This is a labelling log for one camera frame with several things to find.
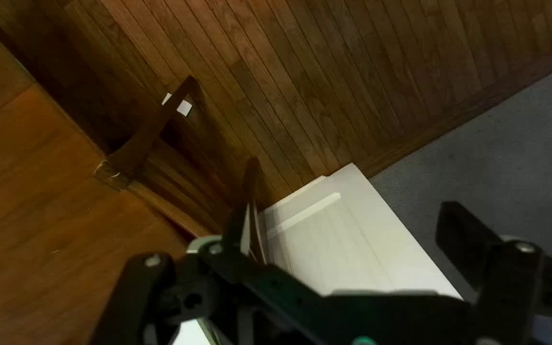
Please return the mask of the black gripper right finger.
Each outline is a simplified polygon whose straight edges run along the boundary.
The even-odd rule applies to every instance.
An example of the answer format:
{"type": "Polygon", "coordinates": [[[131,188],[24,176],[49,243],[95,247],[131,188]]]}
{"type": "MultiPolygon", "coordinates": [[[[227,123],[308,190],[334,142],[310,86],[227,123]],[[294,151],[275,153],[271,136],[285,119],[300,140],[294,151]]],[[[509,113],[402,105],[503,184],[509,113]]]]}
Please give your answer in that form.
{"type": "Polygon", "coordinates": [[[440,209],[436,240],[480,299],[501,291],[499,278],[509,259],[507,241],[471,209],[459,201],[446,201],[440,209]]]}

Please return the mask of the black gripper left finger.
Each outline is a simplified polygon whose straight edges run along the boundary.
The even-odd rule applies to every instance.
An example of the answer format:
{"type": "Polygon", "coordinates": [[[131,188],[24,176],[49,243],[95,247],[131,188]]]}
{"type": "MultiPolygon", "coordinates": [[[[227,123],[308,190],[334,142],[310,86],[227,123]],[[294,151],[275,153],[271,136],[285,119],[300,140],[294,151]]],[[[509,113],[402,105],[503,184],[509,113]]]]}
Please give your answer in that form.
{"type": "Polygon", "coordinates": [[[264,243],[264,218],[260,215],[262,199],[262,163],[252,157],[246,163],[244,178],[239,188],[239,199],[235,203],[235,213],[231,224],[225,232],[223,243],[227,251],[241,251],[258,263],[267,263],[267,249],[264,243]]]}

